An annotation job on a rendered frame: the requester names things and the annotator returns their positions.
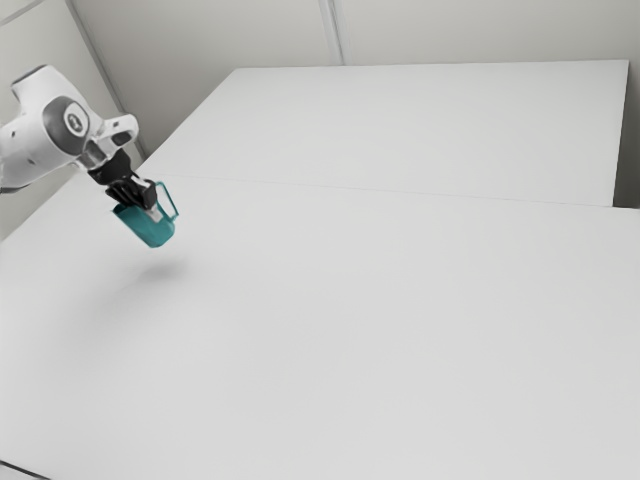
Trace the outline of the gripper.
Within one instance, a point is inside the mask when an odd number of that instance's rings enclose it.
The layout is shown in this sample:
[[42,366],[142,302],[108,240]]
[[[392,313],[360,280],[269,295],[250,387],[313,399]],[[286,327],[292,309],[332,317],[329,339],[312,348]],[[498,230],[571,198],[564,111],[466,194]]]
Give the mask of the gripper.
[[89,176],[106,188],[105,193],[123,205],[143,205],[145,213],[154,223],[159,223],[162,214],[157,207],[156,184],[147,179],[133,181],[136,176],[131,168],[131,159],[124,150],[115,155],[102,166],[90,170]]

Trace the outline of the teal faceted mug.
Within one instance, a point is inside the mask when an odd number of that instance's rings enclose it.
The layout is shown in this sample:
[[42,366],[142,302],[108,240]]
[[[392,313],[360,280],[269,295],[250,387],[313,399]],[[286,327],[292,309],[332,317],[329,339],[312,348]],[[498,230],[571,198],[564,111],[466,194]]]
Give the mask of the teal faceted mug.
[[154,223],[145,213],[143,205],[117,203],[112,213],[150,248],[164,245],[175,233],[175,221],[179,217],[177,207],[163,182],[157,182],[157,207],[162,214]]

